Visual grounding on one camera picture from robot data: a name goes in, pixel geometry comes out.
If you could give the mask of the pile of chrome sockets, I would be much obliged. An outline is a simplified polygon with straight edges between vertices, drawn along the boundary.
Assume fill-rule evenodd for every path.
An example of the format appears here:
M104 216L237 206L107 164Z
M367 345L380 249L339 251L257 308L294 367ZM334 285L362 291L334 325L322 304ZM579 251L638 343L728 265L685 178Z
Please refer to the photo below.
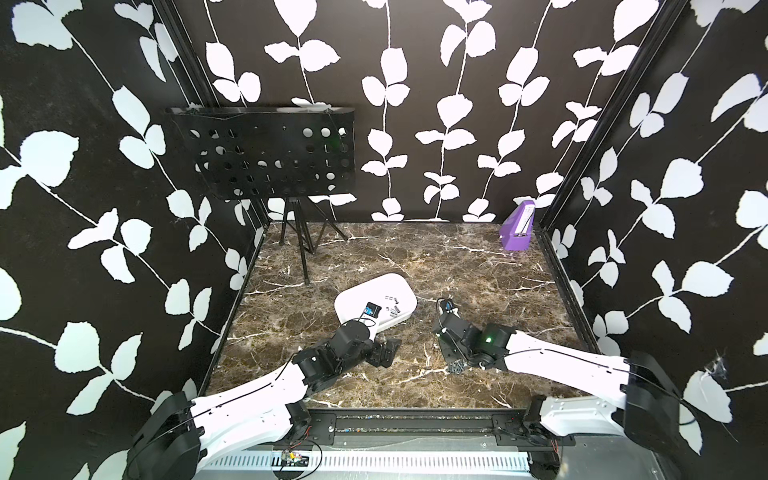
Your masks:
M460 375L470 368L465 360L456 360L448 364L445 368L447 374Z

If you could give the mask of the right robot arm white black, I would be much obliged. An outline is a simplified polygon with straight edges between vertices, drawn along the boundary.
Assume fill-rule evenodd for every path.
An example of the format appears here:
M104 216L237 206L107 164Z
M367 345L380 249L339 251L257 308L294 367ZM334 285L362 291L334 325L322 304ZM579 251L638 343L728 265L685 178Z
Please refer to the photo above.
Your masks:
M528 427L552 437L622 435L671 457L685 445L679 389L652 356L606 356L546 342L514 327L478 328L448 299L437 304L432 332L452 373L470 368L533 375L581 391L581 396L533 401Z

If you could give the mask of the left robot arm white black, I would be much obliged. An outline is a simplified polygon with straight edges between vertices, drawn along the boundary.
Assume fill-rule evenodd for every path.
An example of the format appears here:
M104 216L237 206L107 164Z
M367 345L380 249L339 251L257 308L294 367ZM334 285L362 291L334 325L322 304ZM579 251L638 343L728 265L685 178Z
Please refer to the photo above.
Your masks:
M126 479L191 479L235 451L303 439L311 416L305 399L367 363L388 368L402 342L376 340L352 320L316 345L293 354L275 371L219 394L165 398L134 436Z

